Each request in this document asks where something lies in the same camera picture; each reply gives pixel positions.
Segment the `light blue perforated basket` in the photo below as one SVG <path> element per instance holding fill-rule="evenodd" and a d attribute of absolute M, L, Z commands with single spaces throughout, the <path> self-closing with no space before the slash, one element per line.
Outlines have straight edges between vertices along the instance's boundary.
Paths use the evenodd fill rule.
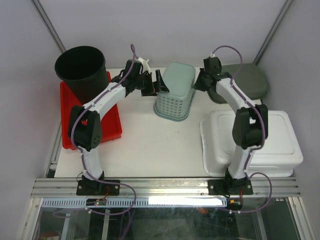
<path fill-rule="evenodd" d="M 163 81 L 169 92 L 160 92 L 153 105 L 161 118 L 180 122 L 190 113 L 196 90 L 193 88 L 196 69 L 189 64 L 173 62 L 163 73 Z"/>

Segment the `grey-green plastic tray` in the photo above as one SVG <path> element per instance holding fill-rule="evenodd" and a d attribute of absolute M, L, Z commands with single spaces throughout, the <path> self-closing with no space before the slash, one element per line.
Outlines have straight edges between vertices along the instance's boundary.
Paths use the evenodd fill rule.
<path fill-rule="evenodd" d="M 240 64 L 222 66 L 222 72 L 235 74 Z M 267 95 L 268 81 L 266 75 L 253 63 L 244 63 L 240 73 L 235 76 L 237 86 L 252 100 L 263 99 Z M 207 92 L 209 98 L 217 104 L 226 104 L 225 99 L 210 89 Z"/>

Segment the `black plastic bucket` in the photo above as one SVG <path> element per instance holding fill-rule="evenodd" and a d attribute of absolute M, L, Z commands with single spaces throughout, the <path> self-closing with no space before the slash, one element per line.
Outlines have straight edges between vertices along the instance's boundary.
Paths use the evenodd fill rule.
<path fill-rule="evenodd" d="M 93 46 L 77 46 L 62 53 L 54 70 L 81 104 L 97 97 L 109 85 L 104 54 Z"/>

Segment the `white plastic tub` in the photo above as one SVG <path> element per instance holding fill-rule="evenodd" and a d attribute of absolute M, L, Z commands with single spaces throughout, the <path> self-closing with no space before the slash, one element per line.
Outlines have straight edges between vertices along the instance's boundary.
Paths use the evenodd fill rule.
<path fill-rule="evenodd" d="M 224 177 L 231 164 L 236 144 L 232 137 L 235 113 L 212 111 L 199 123 L 204 171 L 211 177 Z M 248 174 L 264 173 L 270 178 L 284 178 L 303 162 L 303 155 L 286 112 L 268 112 L 268 136 L 261 150 L 254 153 Z"/>

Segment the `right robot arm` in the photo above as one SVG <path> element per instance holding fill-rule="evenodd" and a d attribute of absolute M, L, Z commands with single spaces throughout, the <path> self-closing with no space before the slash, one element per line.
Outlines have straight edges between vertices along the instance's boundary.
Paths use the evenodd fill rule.
<path fill-rule="evenodd" d="M 255 104 L 234 78 L 222 71 L 221 61 L 213 55 L 203 60 L 193 88 L 202 92 L 214 90 L 235 113 L 232 138 L 236 148 L 222 182 L 225 191 L 234 194 L 251 179 L 247 168 L 268 137 L 268 108 L 265 104 Z"/>

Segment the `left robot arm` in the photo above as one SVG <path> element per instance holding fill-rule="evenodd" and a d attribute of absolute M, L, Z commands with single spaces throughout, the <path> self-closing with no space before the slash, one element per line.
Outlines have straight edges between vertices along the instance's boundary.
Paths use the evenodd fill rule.
<path fill-rule="evenodd" d="M 143 97 L 169 93 L 158 69 L 155 78 L 153 81 L 148 60 L 141 57 L 129 59 L 125 68 L 112 78 L 101 93 L 84 105 L 76 105 L 71 109 L 68 135 L 72 145 L 80 152 L 83 175 L 88 180 L 87 188 L 93 194 L 100 194 L 105 188 L 104 171 L 97 150 L 103 136 L 102 119 L 111 108 L 135 90 L 139 90 Z"/>

